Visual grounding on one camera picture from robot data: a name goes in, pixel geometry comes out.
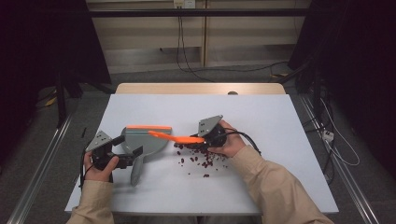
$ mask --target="white cable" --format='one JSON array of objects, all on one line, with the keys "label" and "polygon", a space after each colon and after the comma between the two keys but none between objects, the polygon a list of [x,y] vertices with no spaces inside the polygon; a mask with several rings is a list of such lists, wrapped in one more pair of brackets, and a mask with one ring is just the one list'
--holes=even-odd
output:
[{"label": "white cable", "polygon": [[353,146],[350,145],[350,144],[348,143],[348,141],[345,139],[345,137],[338,131],[337,127],[335,127],[335,124],[334,124],[334,122],[332,121],[332,116],[330,115],[330,112],[329,112],[329,110],[327,109],[327,106],[326,106],[326,104],[324,103],[324,101],[323,101],[322,98],[320,98],[320,101],[323,103],[324,108],[326,109],[327,115],[329,116],[329,119],[330,119],[330,121],[332,122],[332,126],[333,126],[334,129],[338,132],[338,134],[340,134],[340,136],[344,139],[344,141],[349,145],[349,147],[350,147],[350,149],[352,149],[353,153],[355,153],[355,156],[356,156],[356,158],[358,159],[358,161],[357,161],[356,163],[351,163],[351,162],[345,161],[345,160],[341,157],[340,154],[338,154],[337,152],[334,151],[334,149],[330,146],[329,142],[326,141],[326,142],[328,143],[328,145],[329,145],[330,150],[331,150],[331,151],[334,153],[334,155],[335,155],[336,157],[338,157],[343,163],[348,164],[348,165],[350,165],[350,166],[357,166],[357,165],[359,165],[359,164],[361,163],[361,159],[359,158],[358,153],[356,153],[356,151],[355,151],[355,149],[353,148]]}]

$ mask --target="hand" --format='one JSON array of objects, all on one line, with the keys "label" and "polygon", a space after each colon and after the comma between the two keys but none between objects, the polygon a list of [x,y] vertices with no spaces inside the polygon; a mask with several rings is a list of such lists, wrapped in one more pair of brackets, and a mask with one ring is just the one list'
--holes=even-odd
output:
[{"label": "hand", "polygon": [[120,158],[117,156],[111,158],[106,168],[101,171],[92,166],[91,156],[92,151],[87,152],[84,155],[85,179],[107,182],[110,178],[111,172],[116,168],[117,163],[119,163]]},{"label": "hand", "polygon": [[[226,133],[231,133],[233,130],[236,131],[235,128],[233,128],[223,119],[219,121],[219,124],[225,129]],[[215,153],[224,154],[227,157],[233,157],[240,149],[245,146],[246,144],[244,140],[242,140],[242,137],[239,134],[234,133],[227,135],[227,141],[225,142],[223,147],[210,147],[207,150]]]}]

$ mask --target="orange handle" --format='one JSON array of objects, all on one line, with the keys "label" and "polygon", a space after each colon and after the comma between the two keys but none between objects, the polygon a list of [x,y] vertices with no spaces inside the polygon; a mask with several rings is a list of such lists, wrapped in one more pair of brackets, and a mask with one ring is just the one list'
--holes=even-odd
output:
[{"label": "orange handle", "polygon": [[159,133],[154,131],[148,131],[154,137],[164,138],[167,140],[174,141],[179,144],[190,144],[190,143],[203,143],[205,141],[202,137],[189,137],[189,136],[172,136],[166,133]]}]

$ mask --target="cabinet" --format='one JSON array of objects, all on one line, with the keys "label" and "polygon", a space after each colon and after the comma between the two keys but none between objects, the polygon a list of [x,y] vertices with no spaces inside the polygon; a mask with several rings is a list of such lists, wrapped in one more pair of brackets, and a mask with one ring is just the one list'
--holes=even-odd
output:
[{"label": "cabinet", "polygon": [[[174,7],[173,1],[169,0],[87,0],[87,3],[89,9]],[[196,0],[196,8],[307,8],[309,4],[310,0]],[[114,56],[132,49],[177,48],[178,18],[92,19],[105,55],[111,51]],[[201,66],[216,65],[213,62],[219,58],[227,61],[227,56],[230,55],[238,61],[233,64],[248,63],[254,59],[238,52],[241,49],[254,51],[262,47],[270,47],[267,48],[269,54],[273,53],[271,50],[283,50],[286,52],[284,57],[288,59],[304,22],[303,17],[186,17],[182,20],[185,48],[199,49]]]}]

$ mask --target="beige sleeve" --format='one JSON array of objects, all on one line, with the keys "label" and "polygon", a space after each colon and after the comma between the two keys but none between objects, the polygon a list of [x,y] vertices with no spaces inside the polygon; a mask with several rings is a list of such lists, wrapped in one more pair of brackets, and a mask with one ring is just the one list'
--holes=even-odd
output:
[{"label": "beige sleeve", "polygon": [[67,224],[113,224],[113,214],[110,210],[112,191],[112,183],[86,180],[79,205],[73,208]]},{"label": "beige sleeve", "polygon": [[266,161],[251,146],[231,158],[251,198],[262,210],[263,223],[332,223],[285,167]]}]

